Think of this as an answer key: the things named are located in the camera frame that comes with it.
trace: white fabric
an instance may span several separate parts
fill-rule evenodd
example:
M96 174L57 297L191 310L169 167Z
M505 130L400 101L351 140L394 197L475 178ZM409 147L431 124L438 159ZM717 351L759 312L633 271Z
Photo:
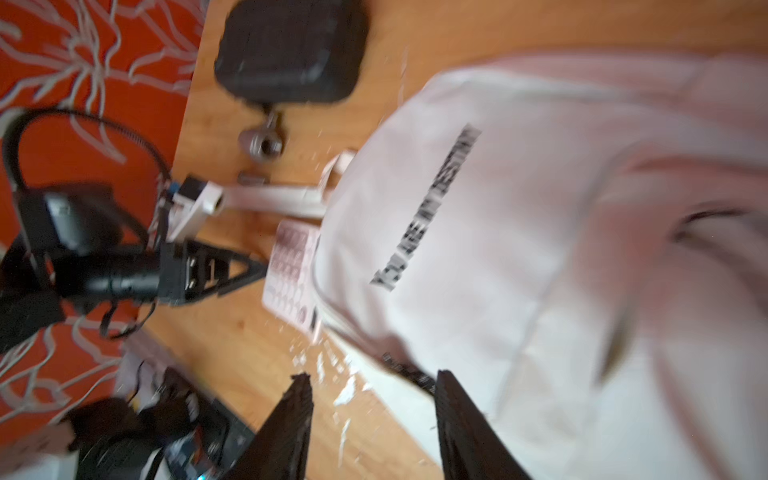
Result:
M467 125L479 135L407 268L392 291L371 284ZM768 478L766 132L761 58L440 74L331 198L323 321L358 356L452 370L533 478ZM717 214L684 224L700 212ZM429 397L376 362L362 374L439 458Z

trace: black plastic piece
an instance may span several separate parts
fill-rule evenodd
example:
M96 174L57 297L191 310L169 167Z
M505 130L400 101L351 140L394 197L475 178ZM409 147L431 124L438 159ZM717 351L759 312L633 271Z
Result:
M437 374L435 410L445 480L531 480L447 370Z
M158 444L123 400L108 398L72 410L68 420L78 450L75 480L140 480L141 469Z
M242 263L246 269L230 277L232 262ZM251 260L245 253L192 240L163 244L160 269L157 300L172 306L224 295L266 276L266 265Z
M355 87L367 34L360 0L243 0L214 74L254 104L338 101Z
M196 393L189 392L141 410L139 422L152 432L155 442L161 446L189 435L199 416L200 401Z
M166 451L168 469L172 476L196 479L213 469L214 477L218 478L228 466L222 460L232 421L222 414L219 406L214 406L180 372L171 367L165 370L159 392L160 403L174 398L188 398L189 395L195 395L197 399L199 415L193 435L188 435Z
M315 404L310 376L293 383L223 480L304 480Z
M137 300L148 303L160 287L160 256L155 252L106 253L65 257L53 262L56 291L72 302Z
M179 186L179 191L177 194L195 201L200 196L200 194L203 193L203 189L207 183L208 182L197 177L187 175L187 178L185 178L184 182L182 182Z
M237 464L237 459L243 455L243 452L245 452L248 445L250 445L256 437L256 434L219 399L213 401L211 409L214 410L221 421L225 422L227 425L227 430L224 433L223 447L220 452L221 458L218 459L219 473L223 475ZM200 424L204 428L203 441L205 442L213 435L210 434L210 430L207 425L204 425L204 422L205 418L200 419Z
M64 320L59 295L41 285L19 235L0 262L0 355Z
M87 255L118 245L123 239L120 224L98 207L114 204L108 185L35 188L16 192L14 200L30 251Z

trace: black cable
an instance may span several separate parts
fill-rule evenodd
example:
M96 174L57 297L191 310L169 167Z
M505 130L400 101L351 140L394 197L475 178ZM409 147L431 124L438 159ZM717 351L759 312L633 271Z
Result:
M153 250L157 251L165 243L168 236L168 215L170 215L170 206L173 203L169 197L160 199L160 209L157 211L157 230L154 235Z
M136 369L136 388L134 389L134 392L131 393L131 396L125 400L126 403L131 403L131 401L136 398L136 395L138 395L139 390L141 389L141 367L144 366L145 362L147 362L147 360L141 360L141 363L139 363L139 368Z
M22 175L22 169L18 159L18 148L21 143L22 134L24 134L24 131L32 122L42 117L54 115L74 115L75 117L103 124L120 132L126 138L148 151L152 156L154 163L157 165L157 169L163 176L163 179L170 180L170 170L157 148L149 140L123 124L94 114L89 114L85 111L73 110L70 108L36 108L19 115L13 120L8 127L8 130L3 135L2 156L12 191L24 191L28 189L26 182L24 182L24 176Z
M157 455L155 455L152 459L152 465L150 465L149 470L147 470L147 476L144 477L144 480L154 480L154 477L157 475L157 470L160 469L160 463L162 463L164 457L165 447L161 448L160 451L157 452Z
M108 340L119 340L124 339L127 336L133 335L137 331L141 329L142 326L149 320L149 317L152 316L155 309L157 308L157 300L155 300L152 303L152 306L149 308L149 312L147 312L147 316L144 317L143 320L141 320L138 323L135 323L133 326L129 326L127 329L125 329L123 332L118 333L117 335L110 335L109 334L109 325L112 323L112 316L115 312L118 311L118 304L117 302L112 303L112 307L104 314L103 317L101 317L101 324L99 325L99 335L101 335L101 338L108 339Z

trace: electronic device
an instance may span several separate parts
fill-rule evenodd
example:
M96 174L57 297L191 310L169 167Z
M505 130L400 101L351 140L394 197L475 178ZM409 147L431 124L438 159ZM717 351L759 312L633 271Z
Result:
M154 231L123 209L107 184L27 185L18 157L22 134L32 122L62 115L103 124L151 155L161 173ZM157 303L197 302L266 275L266 266L245 253L183 236L177 243L166 241L168 214L174 205L170 171L157 149L130 128L82 111L34 109L11 123L3 137L2 156L21 232L0 262L0 353L40 328L64 321L62 300L82 314L100 303L110 303L101 335L119 339L144 324L110 335L111 317L121 300L151 303L152 312ZM126 243L126 230L137 241ZM234 262L244 269L230 276Z
M319 240L319 227L296 220L281 221L261 297L267 310L298 329L312 343L320 337L320 318L310 286Z

